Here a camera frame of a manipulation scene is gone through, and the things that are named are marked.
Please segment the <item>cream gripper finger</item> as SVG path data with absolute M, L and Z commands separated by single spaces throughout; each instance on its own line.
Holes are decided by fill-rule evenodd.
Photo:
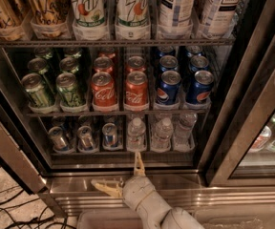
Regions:
M 92 179 L 91 184 L 113 198 L 122 198 L 122 180 Z
M 145 168 L 141 158 L 140 152 L 135 152 L 135 165 L 134 165 L 134 175 L 144 177 Z

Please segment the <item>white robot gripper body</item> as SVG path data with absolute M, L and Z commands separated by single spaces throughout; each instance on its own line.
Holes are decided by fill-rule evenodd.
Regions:
M 123 201 L 143 222 L 162 222 L 171 210 L 148 177 L 134 176 L 127 180 L 123 187 Z

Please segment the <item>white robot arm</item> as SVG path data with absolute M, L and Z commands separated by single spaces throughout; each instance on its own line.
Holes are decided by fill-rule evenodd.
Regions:
M 121 198 L 135 211 L 143 229 L 204 229 L 187 211 L 172 207 L 145 175 L 140 152 L 135 152 L 134 175 L 123 181 L 93 179 L 92 185 L 113 198 Z

